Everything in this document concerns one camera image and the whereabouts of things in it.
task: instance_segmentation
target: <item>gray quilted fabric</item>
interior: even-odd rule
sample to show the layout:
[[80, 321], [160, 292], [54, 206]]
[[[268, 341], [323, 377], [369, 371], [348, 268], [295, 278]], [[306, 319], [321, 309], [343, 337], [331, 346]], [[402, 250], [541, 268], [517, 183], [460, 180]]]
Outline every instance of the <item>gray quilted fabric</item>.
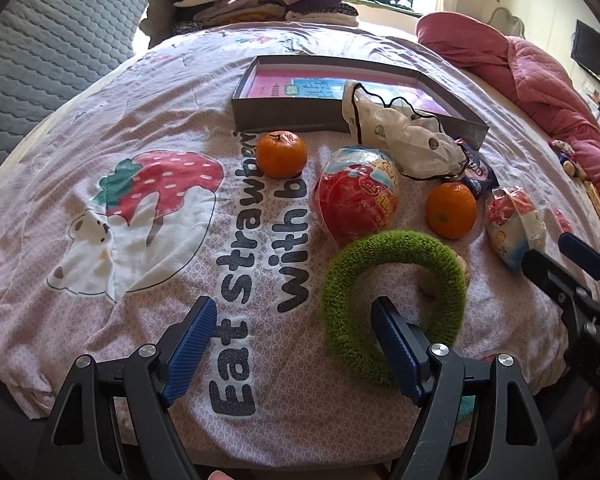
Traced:
[[134, 55], [148, 0], [11, 0], [0, 15], [0, 164], [51, 112]]

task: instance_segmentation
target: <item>open box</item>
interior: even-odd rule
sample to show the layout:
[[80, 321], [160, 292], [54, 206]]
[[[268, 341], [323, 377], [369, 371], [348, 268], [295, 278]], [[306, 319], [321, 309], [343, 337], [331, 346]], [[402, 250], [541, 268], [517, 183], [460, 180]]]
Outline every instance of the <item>open box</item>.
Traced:
[[489, 127], [439, 83], [418, 70], [328, 56], [258, 56], [232, 98], [235, 127], [242, 132], [333, 131], [349, 133], [342, 117], [348, 79], [361, 82], [385, 102], [405, 97], [417, 110], [433, 114], [445, 132], [480, 148]]

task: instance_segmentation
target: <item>silver bolt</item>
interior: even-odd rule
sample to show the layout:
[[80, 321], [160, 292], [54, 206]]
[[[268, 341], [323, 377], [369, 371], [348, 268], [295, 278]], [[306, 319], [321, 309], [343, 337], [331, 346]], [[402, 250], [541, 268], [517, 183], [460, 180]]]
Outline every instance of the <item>silver bolt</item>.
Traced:
[[509, 354], [500, 354], [498, 356], [498, 361], [503, 366], [511, 366], [513, 364], [513, 357]]
[[433, 345], [431, 345], [431, 351], [435, 355], [442, 357], [449, 353], [449, 347], [442, 343], [433, 343]]
[[585, 323], [584, 330], [589, 332], [591, 335], [596, 335], [596, 332], [598, 331], [598, 329], [596, 328], [596, 325], [594, 323], [592, 323], [591, 321], [587, 321]]
[[75, 360], [75, 365], [78, 368], [86, 368], [91, 364], [91, 358], [88, 355], [81, 355]]
[[138, 350], [140, 357], [151, 357], [155, 354], [155, 346], [154, 345], [143, 345]]

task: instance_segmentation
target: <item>dark blue snack package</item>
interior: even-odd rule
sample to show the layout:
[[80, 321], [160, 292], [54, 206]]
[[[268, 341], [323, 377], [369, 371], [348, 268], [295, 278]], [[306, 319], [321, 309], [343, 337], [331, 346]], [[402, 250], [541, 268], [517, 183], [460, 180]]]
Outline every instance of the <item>dark blue snack package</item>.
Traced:
[[467, 186], [474, 197], [480, 198], [485, 192], [498, 187], [498, 178], [480, 153], [471, 148], [464, 140], [456, 139], [468, 159], [468, 164], [462, 177], [459, 179]]

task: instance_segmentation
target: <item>blue gripper pad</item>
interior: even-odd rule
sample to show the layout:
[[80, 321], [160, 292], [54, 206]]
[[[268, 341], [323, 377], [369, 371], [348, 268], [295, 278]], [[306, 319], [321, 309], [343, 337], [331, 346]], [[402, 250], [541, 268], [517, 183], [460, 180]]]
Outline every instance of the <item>blue gripper pad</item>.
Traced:
[[160, 394], [167, 407], [187, 393], [206, 345], [216, 330], [216, 320], [216, 302], [208, 298], [167, 361], [168, 380]]
[[400, 393], [419, 405], [424, 391], [420, 386], [418, 364], [393, 320], [377, 302], [371, 305], [371, 325]]
[[563, 233], [558, 238], [560, 252], [584, 270], [594, 280], [600, 282], [600, 253], [571, 233]]

